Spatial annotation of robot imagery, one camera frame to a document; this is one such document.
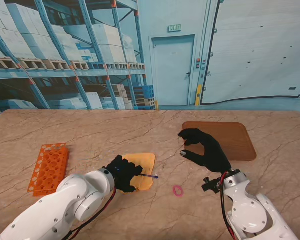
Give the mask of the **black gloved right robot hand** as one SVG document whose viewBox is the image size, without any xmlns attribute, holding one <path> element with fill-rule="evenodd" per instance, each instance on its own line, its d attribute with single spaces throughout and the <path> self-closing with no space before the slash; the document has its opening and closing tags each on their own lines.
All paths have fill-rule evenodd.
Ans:
<svg viewBox="0 0 300 240">
<path fill-rule="evenodd" d="M 202 132 L 198 128 L 187 128 L 183 129 L 178 136 L 185 140 L 185 146 L 201 144 L 204 147 L 204 155 L 184 149 L 180 152 L 182 157 L 213 173 L 224 174 L 232 169 L 221 145 L 210 134 Z"/>
</svg>

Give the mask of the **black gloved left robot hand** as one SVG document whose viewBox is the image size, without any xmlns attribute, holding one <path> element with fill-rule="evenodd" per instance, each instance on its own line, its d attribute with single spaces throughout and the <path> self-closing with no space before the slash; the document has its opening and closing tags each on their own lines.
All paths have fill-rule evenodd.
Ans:
<svg viewBox="0 0 300 240">
<path fill-rule="evenodd" d="M 135 176 L 139 176 L 143 171 L 140 165 L 136 166 L 121 155 L 117 155 L 105 169 L 113 176 L 115 187 L 124 193 L 133 193 L 136 190 L 136 188 L 131 185 L 131 180 Z"/>
</svg>

